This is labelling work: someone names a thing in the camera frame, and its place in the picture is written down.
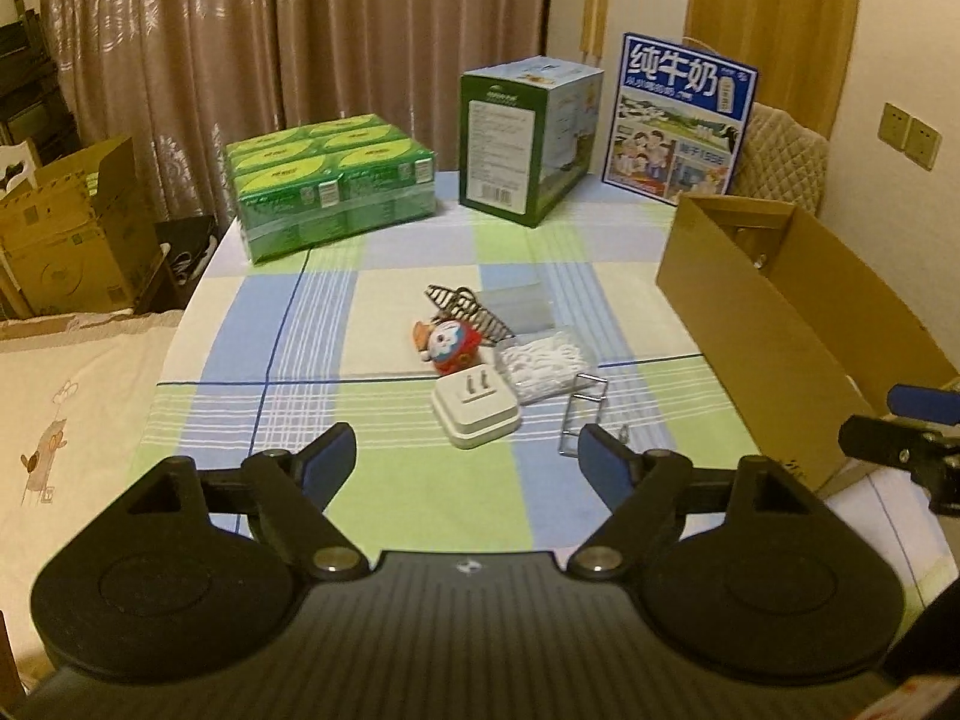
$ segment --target gold outlet plate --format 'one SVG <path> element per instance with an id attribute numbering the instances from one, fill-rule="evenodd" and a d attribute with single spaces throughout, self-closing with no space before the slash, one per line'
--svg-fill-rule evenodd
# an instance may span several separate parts
<path id="1" fill-rule="evenodd" d="M 910 114 L 901 111 L 896 105 L 886 103 L 883 106 L 883 116 L 880 118 L 880 130 L 877 138 L 883 143 L 903 151 L 906 145 L 906 134 L 910 128 Z"/>
<path id="2" fill-rule="evenodd" d="M 940 134 L 919 119 L 910 119 L 904 154 L 925 170 L 932 170 L 940 150 Z"/>

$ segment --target plush toy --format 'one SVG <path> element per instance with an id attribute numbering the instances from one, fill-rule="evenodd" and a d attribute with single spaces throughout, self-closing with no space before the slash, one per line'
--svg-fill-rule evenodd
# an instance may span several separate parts
<path id="1" fill-rule="evenodd" d="M 421 359 L 433 362 L 440 376 L 478 365 L 477 349 L 483 341 L 467 322 L 448 319 L 439 324 L 417 322 L 414 325 L 414 344 Z"/>

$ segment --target brown cardboard box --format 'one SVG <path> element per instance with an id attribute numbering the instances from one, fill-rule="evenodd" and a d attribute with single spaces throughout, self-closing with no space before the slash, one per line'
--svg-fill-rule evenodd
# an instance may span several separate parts
<path id="1" fill-rule="evenodd" d="M 37 314 L 133 306 L 162 254 L 130 139 L 85 148 L 35 178 L 37 189 L 22 183 L 0 201 L 0 245 L 27 303 Z"/>
<path id="2" fill-rule="evenodd" d="M 894 384 L 957 377 L 893 290 L 789 203 L 685 196 L 656 283 L 760 451 L 821 494 L 872 467 L 837 445 L 848 416 L 886 415 Z"/>

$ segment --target checkered tablecloth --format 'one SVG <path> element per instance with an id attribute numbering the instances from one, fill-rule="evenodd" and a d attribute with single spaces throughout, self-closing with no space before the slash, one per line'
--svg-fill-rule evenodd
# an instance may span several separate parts
<path id="1" fill-rule="evenodd" d="M 172 454 L 209 469 L 297 450 L 343 420 L 359 456 L 328 514 L 368 556 L 550 549 L 563 560 L 607 515 L 577 461 L 558 454 L 565 398 L 525 408 L 510 437 L 454 449 L 411 342 L 414 322 L 433 314 L 428 284 L 544 285 L 557 324 L 577 328 L 610 380 L 601 424 L 628 425 L 633 449 L 669 447 L 714 467 L 757 451 L 654 284 L 672 207 L 589 177 L 530 230 L 459 206 L 454 173 L 437 190 L 434 218 L 264 266 L 250 264 L 234 225 L 176 333 L 131 477 Z M 875 474 L 832 504 L 916 604 L 955 576 L 904 474 Z M 716 522 L 693 519 L 690 529 Z M 217 524 L 245 531 L 239 517 Z"/>

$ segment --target green box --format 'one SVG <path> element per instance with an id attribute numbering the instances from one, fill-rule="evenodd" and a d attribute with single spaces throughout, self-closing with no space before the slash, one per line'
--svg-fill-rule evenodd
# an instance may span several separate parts
<path id="1" fill-rule="evenodd" d="M 240 154 L 250 151 L 261 151 L 263 148 L 281 146 L 284 143 L 303 140 L 304 138 L 320 138 L 325 135 L 336 135 L 338 132 L 347 132 L 362 127 L 376 127 L 378 124 L 387 124 L 376 114 L 365 113 L 361 116 L 352 116 L 348 119 L 333 119 L 331 122 L 318 124 L 304 124 L 302 127 L 281 129 L 279 132 L 268 132 L 266 135 L 257 135 L 246 141 L 238 141 L 227 145 L 227 160 L 233 162 Z"/>
<path id="2" fill-rule="evenodd" d="M 535 56 L 460 79 L 460 202 L 536 227 L 587 172 L 603 71 Z"/>
<path id="3" fill-rule="evenodd" d="M 229 157 L 230 175 L 234 178 L 246 175 L 257 170 L 266 170 L 267 167 L 283 165 L 298 159 L 330 154 L 336 151 L 352 151 L 359 146 L 372 146 L 375 143 L 389 143 L 409 136 L 392 124 L 378 124 L 377 127 L 363 127 L 350 129 L 347 132 L 338 132 L 334 135 L 323 135 L 319 138 L 301 138 L 289 143 L 280 143 L 277 146 L 259 148 L 257 151 L 243 151 Z"/>
<path id="4" fill-rule="evenodd" d="M 431 215 L 434 156 L 410 138 L 299 159 L 234 179 L 254 262 Z"/>

